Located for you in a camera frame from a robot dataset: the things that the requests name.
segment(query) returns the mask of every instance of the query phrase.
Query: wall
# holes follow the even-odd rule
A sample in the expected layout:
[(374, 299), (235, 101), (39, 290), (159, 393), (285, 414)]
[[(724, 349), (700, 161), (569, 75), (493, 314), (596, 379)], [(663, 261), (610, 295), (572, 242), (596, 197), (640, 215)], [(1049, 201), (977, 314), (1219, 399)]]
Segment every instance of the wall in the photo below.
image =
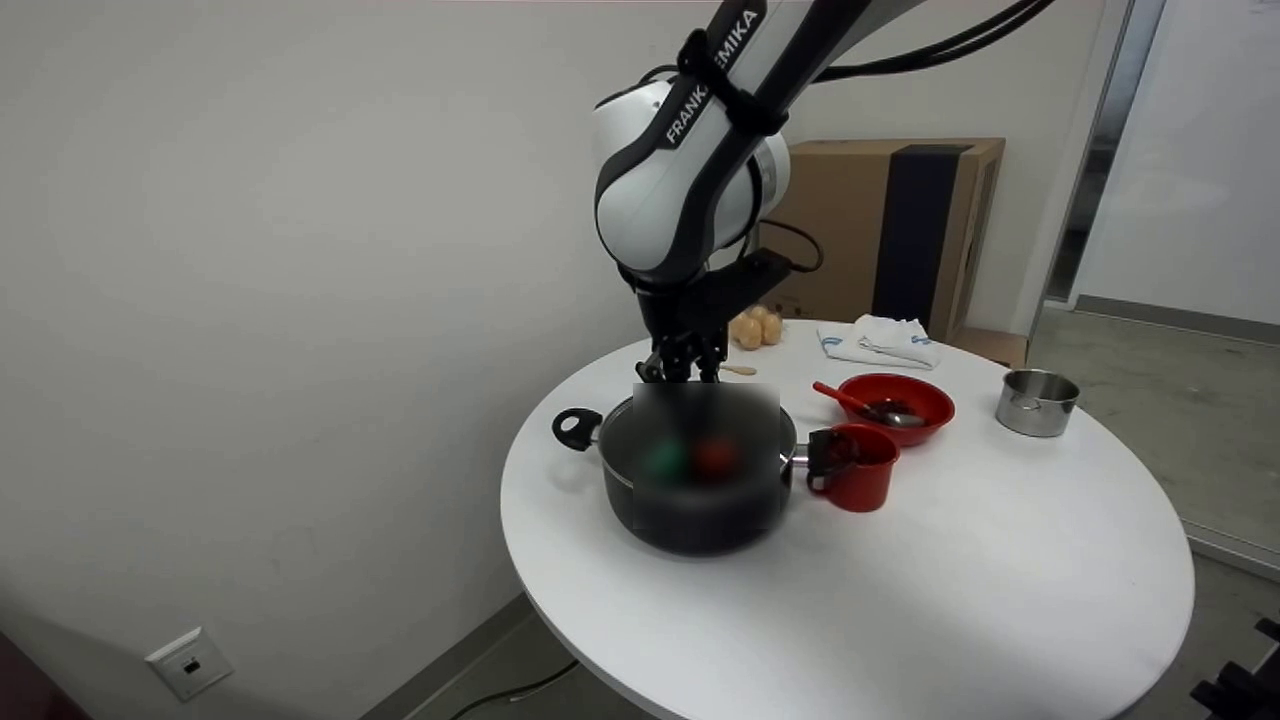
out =
[(1280, 6), (1170, 0), (1079, 291), (1280, 326)]
[[(894, 55), (968, 28), (1008, 0), (933, 0), (849, 61)], [(798, 105), (793, 140), (1004, 138), (996, 206), (968, 326), (1029, 331), (1065, 236), (1079, 161), (1125, 28), (1125, 0), (1061, 0), (1024, 34), (947, 68), (825, 84)]]
[[(706, 12), (0, 6), (0, 628), (103, 720), (355, 718), (502, 608), (509, 436), (640, 336), (587, 110)], [(973, 316), (1029, 326), (1111, 17), (816, 94), (798, 138), (1008, 138)], [(235, 681), (178, 707), (141, 657), (190, 624)]]

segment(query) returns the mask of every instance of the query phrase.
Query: wall outlet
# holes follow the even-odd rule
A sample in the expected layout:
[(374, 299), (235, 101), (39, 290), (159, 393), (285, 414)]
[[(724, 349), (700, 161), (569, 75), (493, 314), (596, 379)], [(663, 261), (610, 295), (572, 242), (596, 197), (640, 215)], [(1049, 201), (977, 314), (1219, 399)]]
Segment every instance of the wall outlet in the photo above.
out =
[(190, 628), (149, 657), (152, 673), (168, 684), (168, 693), (186, 706), (203, 696), (214, 684), (231, 676), (223, 652), (203, 638), (203, 628)]

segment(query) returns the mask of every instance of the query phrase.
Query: cooking pot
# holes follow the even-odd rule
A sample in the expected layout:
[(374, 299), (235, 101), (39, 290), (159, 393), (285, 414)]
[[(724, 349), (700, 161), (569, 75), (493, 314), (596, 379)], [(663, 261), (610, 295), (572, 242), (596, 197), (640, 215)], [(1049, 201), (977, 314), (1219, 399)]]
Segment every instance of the cooking pot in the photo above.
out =
[(717, 436), (706, 444), (729, 448), (736, 460), (714, 484), (689, 473), (659, 473), (682, 439), (671, 408), (647, 393), (629, 396), (605, 420), (587, 408), (569, 408), (552, 420), (564, 448), (602, 448), (605, 490), (617, 519), (663, 553), (736, 553), (760, 539), (790, 510), (793, 495), (793, 415), (739, 384), (721, 384)]

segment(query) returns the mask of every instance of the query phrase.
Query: cable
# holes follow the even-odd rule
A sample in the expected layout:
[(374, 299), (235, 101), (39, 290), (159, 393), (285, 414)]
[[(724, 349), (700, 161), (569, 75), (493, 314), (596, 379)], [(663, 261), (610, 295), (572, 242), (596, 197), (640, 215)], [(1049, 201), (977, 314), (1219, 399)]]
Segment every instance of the cable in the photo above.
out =
[(871, 65), (835, 65), (827, 72), (816, 75), (816, 84), (834, 84), (834, 80), (849, 80), (849, 75), (898, 75), (898, 72), (921, 72), (921, 68), (938, 68), (938, 65), (951, 65), (959, 55), (973, 55), (996, 40), (1004, 40), (1008, 34), (1024, 28), (1029, 21), (1035, 21), (1051, 0), (1019, 0), (982, 23), (973, 23), (968, 34), (956, 34), (939, 44), (906, 53), (906, 55), (883, 55)]
[(678, 75), (678, 72), (682, 72), (678, 65), (656, 65), (656, 68), (647, 68), (637, 84), (602, 96), (596, 110), (605, 110), (605, 105), (613, 105), (613, 101), (622, 101), (622, 96), (629, 96), (629, 94), (637, 94), (637, 88), (644, 88), (644, 84), (652, 84), (652, 80), (659, 80), (659, 75)]
[(525, 693), (550, 687), (550, 684), (555, 684), (560, 676), (569, 676), (572, 667), (576, 667), (576, 661), (569, 661), (564, 667), (555, 667), (555, 673), (546, 676), (546, 681), (531, 681), (531, 684), (522, 684), (522, 687), (505, 687), (505, 693), (479, 696), (479, 699), (472, 699), (468, 707), (452, 713), (452, 720), (466, 720), (466, 718), (472, 718), (472, 713), (484, 707), (484, 706), (515, 699), (515, 696), (525, 696)]
[(820, 273), (827, 265), (827, 254), (825, 246), (808, 232), (808, 229), (798, 229), (798, 226), (786, 226), (786, 221), (760, 221), (760, 229), (781, 229), (781, 232), (793, 232), (801, 236), (808, 247), (814, 247), (814, 265), (793, 265), (793, 273)]
[(729, 246), (721, 246), (721, 247), (739, 246), (736, 261), (750, 258), (751, 232), (758, 232), (758, 221), (760, 221), (760, 206), (764, 206), (764, 177), (760, 177), (758, 157), (746, 168), (750, 168), (750, 180), (751, 180), (751, 213), (750, 213), (750, 226)]

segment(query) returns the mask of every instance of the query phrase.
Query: gray floor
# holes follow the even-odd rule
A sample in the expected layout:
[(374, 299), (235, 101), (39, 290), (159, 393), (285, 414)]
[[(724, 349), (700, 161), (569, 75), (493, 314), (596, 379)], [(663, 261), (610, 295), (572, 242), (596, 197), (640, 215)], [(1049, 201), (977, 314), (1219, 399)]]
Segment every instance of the gray floor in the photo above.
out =
[(1280, 346), (1049, 310), (1032, 364), (1084, 388), (1194, 533), (1280, 563)]
[[(1219, 553), (1198, 558), (1198, 620), (1180, 661), (1129, 713), (1129, 720), (1199, 720), (1187, 699), (1219, 664), (1259, 664), (1267, 643), (1255, 615), (1280, 615), (1280, 346), (1212, 336), (1194, 328), (1044, 314), (1032, 364), (1079, 379), (1084, 408), (1099, 415), (1170, 490), (1194, 535), (1230, 539), (1267, 579), (1239, 573)], [(452, 720), (475, 696), (530, 684), (572, 657), (522, 608), (509, 633), (484, 639), (475, 661), (413, 696), (404, 720)], [(583, 667), (509, 706), (468, 713), (468, 720), (644, 720)]]
[[(1204, 720), (1187, 693), (1212, 681), (1230, 661), (1253, 667), (1267, 639), (1253, 633), (1255, 615), (1280, 613), (1280, 590), (1216, 560), (1198, 560), (1198, 620), (1180, 661), (1125, 720)], [(522, 620), (484, 657), (446, 687), (424, 687), (404, 720), (452, 720), (475, 696), (515, 687), (564, 667), (572, 657), (525, 608)], [(475, 707), (468, 720), (647, 720), (613, 696), (583, 667), (509, 706)]]

